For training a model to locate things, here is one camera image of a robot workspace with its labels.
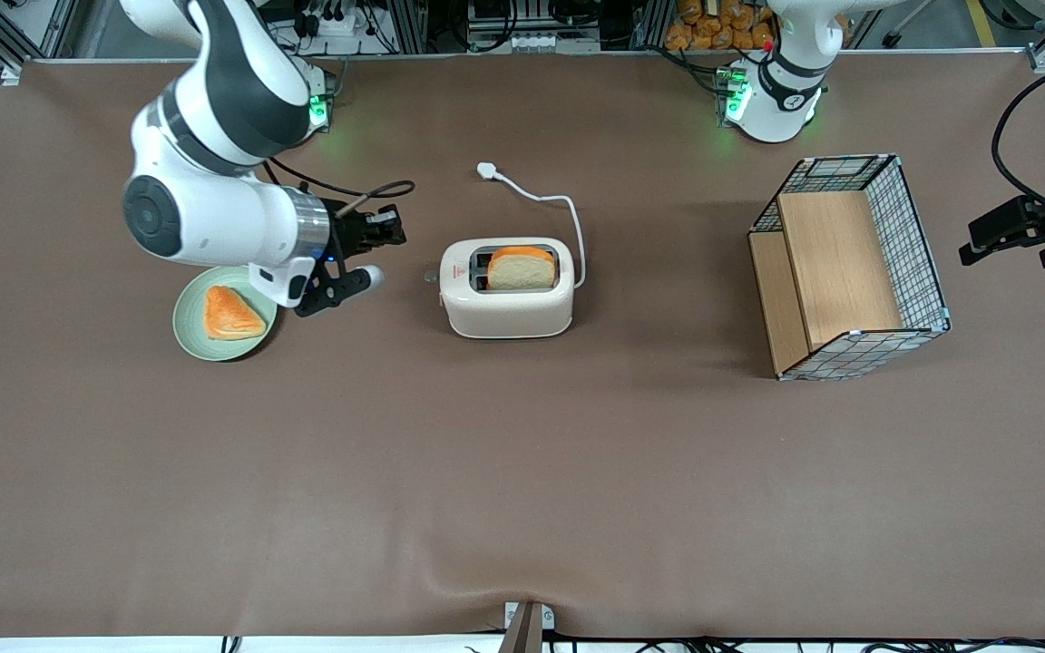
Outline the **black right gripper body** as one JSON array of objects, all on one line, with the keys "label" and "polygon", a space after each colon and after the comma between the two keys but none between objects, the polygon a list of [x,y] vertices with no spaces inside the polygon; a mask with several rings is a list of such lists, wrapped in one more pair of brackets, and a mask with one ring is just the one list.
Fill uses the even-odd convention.
[{"label": "black right gripper body", "polygon": [[341,201],[327,202],[333,226],[332,241],[327,244],[327,261],[346,260],[380,248],[380,224],[369,221],[376,218],[376,212],[354,210],[344,218],[335,218],[336,210],[345,206]]}]

